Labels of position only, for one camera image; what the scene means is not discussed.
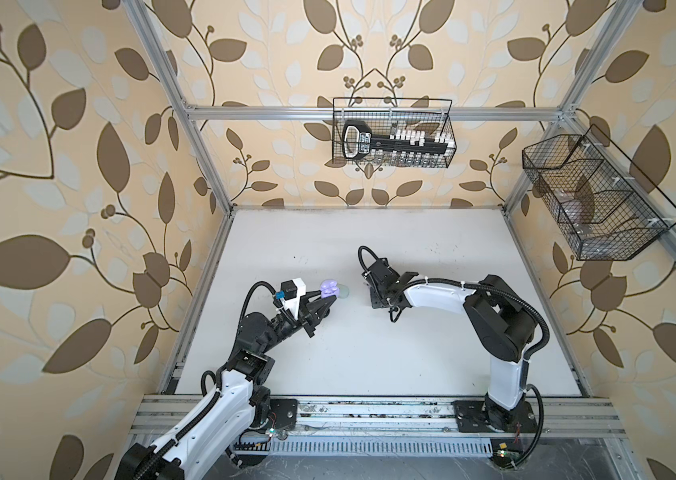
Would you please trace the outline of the purple round earbud case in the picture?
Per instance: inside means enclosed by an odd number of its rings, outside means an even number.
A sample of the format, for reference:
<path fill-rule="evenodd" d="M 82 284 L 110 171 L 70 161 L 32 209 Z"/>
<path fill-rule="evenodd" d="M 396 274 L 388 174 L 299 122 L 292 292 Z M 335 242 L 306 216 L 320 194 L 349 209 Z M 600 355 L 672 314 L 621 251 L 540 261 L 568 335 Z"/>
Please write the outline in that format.
<path fill-rule="evenodd" d="M 333 279 L 323 281 L 320 284 L 320 295 L 322 298 L 328 298 L 331 296 L 339 297 L 340 287 L 338 282 Z"/>

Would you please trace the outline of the mint green charging case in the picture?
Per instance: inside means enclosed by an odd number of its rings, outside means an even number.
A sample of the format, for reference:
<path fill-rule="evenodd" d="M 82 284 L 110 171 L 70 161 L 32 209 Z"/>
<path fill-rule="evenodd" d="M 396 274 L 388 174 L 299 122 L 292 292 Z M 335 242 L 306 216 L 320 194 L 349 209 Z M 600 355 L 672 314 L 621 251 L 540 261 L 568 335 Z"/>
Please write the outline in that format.
<path fill-rule="evenodd" d="M 350 289 L 349 289 L 348 286 L 343 285 L 343 284 L 339 284 L 339 285 L 337 286 L 337 288 L 338 288 L 338 290 L 339 290 L 338 297 L 339 297 L 340 299 L 345 299 L 345 298 L 348 298 L 348 297 L 349 297 L 349 295 L 350 295 Z"/>

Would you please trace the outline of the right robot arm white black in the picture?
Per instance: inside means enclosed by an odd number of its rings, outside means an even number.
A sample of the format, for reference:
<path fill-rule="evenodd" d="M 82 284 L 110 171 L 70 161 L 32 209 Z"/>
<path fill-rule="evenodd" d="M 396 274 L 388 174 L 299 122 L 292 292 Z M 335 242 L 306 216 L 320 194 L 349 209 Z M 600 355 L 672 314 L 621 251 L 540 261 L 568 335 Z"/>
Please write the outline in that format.
<path fill-rule="evenodd" d="M 548 344 L 543 316 L 497 275 L 478 283 L 395 271 L 388 259 L 367 246 L 357 252 L 372 307 L 385 309 L 395 323 L 412 308 L 464 315 L 491 356 L 490 383 L 478 420 L 495 431 L 511 432 L 527 416 L 526 390 L 532 356 Z"/>

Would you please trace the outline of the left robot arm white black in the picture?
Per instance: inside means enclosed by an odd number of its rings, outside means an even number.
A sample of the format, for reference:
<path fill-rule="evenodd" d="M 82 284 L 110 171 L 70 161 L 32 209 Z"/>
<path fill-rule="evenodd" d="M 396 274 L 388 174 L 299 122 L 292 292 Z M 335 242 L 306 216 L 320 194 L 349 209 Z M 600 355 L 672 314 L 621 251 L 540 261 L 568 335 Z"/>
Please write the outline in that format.
<path fill-rule="evenodd" d="M 202 399 L 167 433 L 123 455 L 117 479 L 201 479 L 248 432 L 276 425 L 270 390 L 264 386 L 275 360 L 268 352 L 299 331 L 312 337 L 338 299 L 340 287 L 326 280 L 307 290 L 302 279 L 266 281 L 248 290 L 226 362 L 202 374 Z"/>

